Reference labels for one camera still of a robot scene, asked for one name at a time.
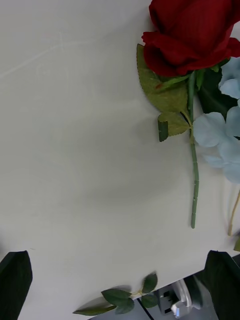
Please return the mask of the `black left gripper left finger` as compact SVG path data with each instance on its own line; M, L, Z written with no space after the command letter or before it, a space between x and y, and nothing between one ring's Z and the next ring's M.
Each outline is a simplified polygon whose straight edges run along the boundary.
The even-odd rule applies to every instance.
M0 262L0 320L18 319L32 281L29 253L9 252Z

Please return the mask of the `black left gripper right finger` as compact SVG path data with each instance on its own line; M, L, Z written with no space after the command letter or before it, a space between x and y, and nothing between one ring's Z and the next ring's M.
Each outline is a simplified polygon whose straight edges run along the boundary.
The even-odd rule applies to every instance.
M240 320L240 267L227 252L208 253L204 285L219 320Z

